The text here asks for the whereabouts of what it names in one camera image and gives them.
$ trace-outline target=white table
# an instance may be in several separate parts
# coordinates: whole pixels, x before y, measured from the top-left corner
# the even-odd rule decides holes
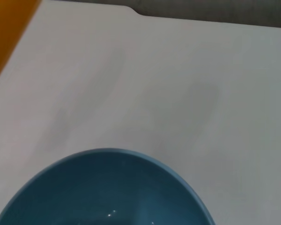
[[[166,163],[219,225],[281,224],[281,29],[44,1],[0,76],[0,212],[101,147]]]

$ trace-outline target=orange object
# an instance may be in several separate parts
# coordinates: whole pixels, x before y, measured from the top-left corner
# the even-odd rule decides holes
[[[40,0],[0,0],[0,72]]]

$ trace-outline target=blue bowl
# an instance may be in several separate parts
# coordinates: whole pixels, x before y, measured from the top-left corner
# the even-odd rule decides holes
[[[98,149],[49,166],[7,204],[0,225],[214,225],[174,171],[143,154]]]

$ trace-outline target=white surface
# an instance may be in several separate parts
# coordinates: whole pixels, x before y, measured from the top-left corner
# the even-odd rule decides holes
[[[0,212],[99,147],[166,163],[219,225],[281,224],[281,29],[43,2],[0,76]]]

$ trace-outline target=bowl rim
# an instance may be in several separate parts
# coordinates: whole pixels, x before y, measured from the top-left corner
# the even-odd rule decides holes
[[[214,220],[211,217],[211,214],[209,213],[208,209],[200,199],[200,197],[197,195],[197,193],[193,190],[193,188],[174,170],[172,170],[170,167],[165,165],[164,163],[158,161],[157,159],[154,159],[148,155],[145,155],[140,152],[132,151],[132,150],[125,150],[125,149],[118,149],[118,148],[97,148],[97,149],[91,149],[91,150],[85,150],[81,152],[77,152],[74,154],[71,154],[69,156],[66,156],[53,164],[47,166],[45,169],[38,172],[36,175],[34,175],[30,180],[28,180],[17,192],[16,194],[9,200],[7,205],[3,208],[2,212],[0,213],[0,221],[6,214],[7,210],[10,208],[10,206],[14,203],[14,201],[17,199],[17,197],[22,194],[35,180],[40,178],[44,173],[50,171],[52,168],[59,166],[62,163],[68,162],[74,158],[81,157],[84,155],[89,154],[98,154],[98,153],[118,153],[118,154],[124,154],[124,155],[130,155],[137,158],[141,158],[145,161],[148,161],[150,163],[155,164],[156,166],[163,169],[166,173],[174,177],[188,192],[188,194],[194,198],[195,202],[198,204],[199,208],[203,212],[203,215],[205,216],[206,220],[208,221],[208,225],[215,225]]]

